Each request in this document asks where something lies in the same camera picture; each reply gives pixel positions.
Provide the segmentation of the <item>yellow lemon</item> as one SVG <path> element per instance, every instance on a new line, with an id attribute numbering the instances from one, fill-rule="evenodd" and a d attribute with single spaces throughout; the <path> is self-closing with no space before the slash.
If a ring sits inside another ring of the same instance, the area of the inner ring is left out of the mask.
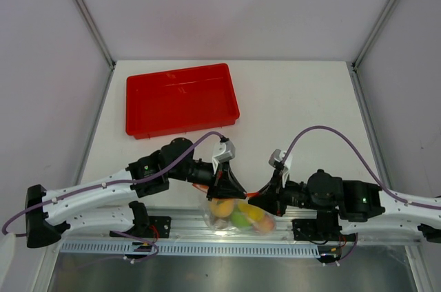
<path id="1" fill-rule="evenodd" d="M 239 202 L 238 210 L 245 215 L 247 219 L 250 219 L 252 222 L 258 222 L 265 217 L 265 211 L 259 207 L 250 205 L 247 202 Z"/>

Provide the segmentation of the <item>large orange peach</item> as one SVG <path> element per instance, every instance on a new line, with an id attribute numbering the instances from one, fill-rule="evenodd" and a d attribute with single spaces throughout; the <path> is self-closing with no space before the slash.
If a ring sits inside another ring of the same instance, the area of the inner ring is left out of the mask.
<path id="1" fill-rule="evenodd" d="M 227 218 L 232 214 L 234 207 L 233 199 L 213 199 L 209 202 L 209 210 L 217 218 Z"/>

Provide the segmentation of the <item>small pink peach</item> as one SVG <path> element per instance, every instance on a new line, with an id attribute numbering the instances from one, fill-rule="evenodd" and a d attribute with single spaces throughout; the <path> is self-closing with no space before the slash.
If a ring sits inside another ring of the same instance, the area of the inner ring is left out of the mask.
<path id="1" fill-rule="evenodd" d="M 264 216 L 255 225 L 256 230 L 261 234 L 267 234 L 275 229 L 275 223 L 272 217 Z"/>

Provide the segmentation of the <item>clear zip top bag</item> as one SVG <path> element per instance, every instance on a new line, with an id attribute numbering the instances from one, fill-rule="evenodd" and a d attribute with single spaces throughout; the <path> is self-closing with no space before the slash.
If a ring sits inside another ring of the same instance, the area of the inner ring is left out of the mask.
<path id="1" fill-rule="evenodd" d="M 267 235 L 276 229 L 274 217 L 248 200 L 258 192 L 246 194 L 246 199 L 201 199 L 205 224 L 213 231 Z"/>

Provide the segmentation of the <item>green apple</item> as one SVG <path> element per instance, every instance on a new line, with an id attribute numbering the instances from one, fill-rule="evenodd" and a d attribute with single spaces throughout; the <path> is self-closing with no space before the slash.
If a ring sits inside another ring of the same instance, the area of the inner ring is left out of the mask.
<path id="1" fill-rule="evenodd" d="M 248 221 L 247 216 L 240 211 L 232 212 L 229 218 L 231 224 L 238 229 L 248 229 L 252 225 L 250 221 Z"/>

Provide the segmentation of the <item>brown kiwi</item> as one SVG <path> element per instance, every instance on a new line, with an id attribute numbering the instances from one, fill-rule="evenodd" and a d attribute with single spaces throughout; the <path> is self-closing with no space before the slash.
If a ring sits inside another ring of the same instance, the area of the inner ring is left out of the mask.
<path id="1" fill-rule="evenodd" d="M 213 221 L 213 229 L 220 231 L 229 228 L 229 221 L 217 218 Z"/>

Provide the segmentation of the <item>red plastic bin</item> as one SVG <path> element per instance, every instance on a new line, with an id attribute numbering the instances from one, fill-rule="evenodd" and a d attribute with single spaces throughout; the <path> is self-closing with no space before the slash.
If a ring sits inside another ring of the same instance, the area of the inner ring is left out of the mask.
<path id="1" fill-rule="evenodd" d="M 239 117 L 225 63 L 126 79 L 125 132 L 137 140 L 226 127 Z"/>

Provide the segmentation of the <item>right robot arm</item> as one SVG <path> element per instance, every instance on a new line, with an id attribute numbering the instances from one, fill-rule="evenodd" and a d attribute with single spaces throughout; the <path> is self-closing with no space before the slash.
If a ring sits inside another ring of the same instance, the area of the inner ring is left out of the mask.
<path id="1" fill-rule="evenodd" d="M 275 171 L 271 180 L 248 203 L 275 216 L 288 207 L 313 210 L 313 219 L 294 219 L 295 240 L 337 241 L 357 234 L 403 233 L 427 242 L 440 242 L 440 201 L 388 194 L 380 186 L 344 180 L 322 169 L 307 182 L 284 181 Z"/>

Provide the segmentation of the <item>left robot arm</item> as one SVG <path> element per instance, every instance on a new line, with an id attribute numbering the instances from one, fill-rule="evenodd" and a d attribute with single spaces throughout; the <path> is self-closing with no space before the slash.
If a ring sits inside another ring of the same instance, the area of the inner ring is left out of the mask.
<path id="1" fill-rule="evenodd" d="M 29 187 L 25 199 L 27 247 L 50 246 L 72 233 L 145 237 L 151 223 L 140 200 L 167 191 L 170 180 L 206 187 L 208 200 L 244 199 L 246 191 L 230 166 L 235 156 L 233 143 L 222 137 L 209 162 L 194 159 L 195 147 L 187 138 L 175 138 L 125 169 L 83 187 Z"/>

